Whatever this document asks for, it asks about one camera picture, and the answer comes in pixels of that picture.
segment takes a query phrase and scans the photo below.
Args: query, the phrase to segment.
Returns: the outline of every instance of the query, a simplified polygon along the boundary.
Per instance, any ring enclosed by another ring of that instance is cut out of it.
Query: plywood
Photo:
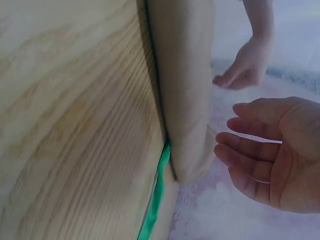
[[[0,1],[0,239],[136,239],[164,145],[142,1]]]

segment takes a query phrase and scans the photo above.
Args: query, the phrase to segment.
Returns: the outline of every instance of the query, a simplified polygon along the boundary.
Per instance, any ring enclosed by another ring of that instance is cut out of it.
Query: green strip
[[[159,208],[165,192],[164,171],[170,159],[170,145],[165,144],[157,167],[157,179],[145,221],[138,240],[148,240],[158,218]]]

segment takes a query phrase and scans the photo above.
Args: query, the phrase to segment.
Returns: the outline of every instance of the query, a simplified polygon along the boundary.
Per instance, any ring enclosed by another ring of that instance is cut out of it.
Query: human hand
[[[219,133],[214,152],[234,186],[249,198],[295,213],[320,213],[320,104],[298,97],[233,106],[237,132],[281,141],[259,142]]]
[[[221,76],[217,75],[213,83],[226,89],[243,89],[261,84],[265,76],[272,38],[252,37],[238,52],[234,63]]]

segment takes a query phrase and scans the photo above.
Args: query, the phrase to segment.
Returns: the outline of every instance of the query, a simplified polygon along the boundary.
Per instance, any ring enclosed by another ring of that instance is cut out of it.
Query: beige cushion
[[[148,0],[164,118],[178,181],[203,176],[213,159],[212,0]]]

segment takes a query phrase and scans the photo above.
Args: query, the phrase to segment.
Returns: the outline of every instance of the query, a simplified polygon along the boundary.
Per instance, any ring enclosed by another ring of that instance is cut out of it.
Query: finger
[[[258,120],[278,126],[284,115],[301,101],[298,97],[259,98],[250,103],[235,104],[233,111],[244,120]]]
[[[227,88],[237,78],[241,71],[242,68],[240,63],[236,60],[222,76],[216,76],[213,83],[221,88]]]
[[[270,184],[257,182],[238,167],[228,169],[233,185],[241,193],[262,204],[271,205]]]
[[[214,152],[216,157],[229,168],[241,168],[259,182],[270,182],[270,174],[273,167],[272,162],[253,160],[224,144],[215,146]]]
[[[237,135],[221,132],[216,135],[218,144],[224,144],[238,153],[251,159],[267,162],[275,162],[280,144],[271,142],[259,142]]]
[[[258,121],[243,120],[240,117],[229,119],[226,125],[237,133],[257,136],[263,139],[281,141],[283,137],[277,125],[272,126]]]
[[[250,71],[242,72],[227,88],[232,90],[239,90],[255,86],[257,83],[253,80]]]

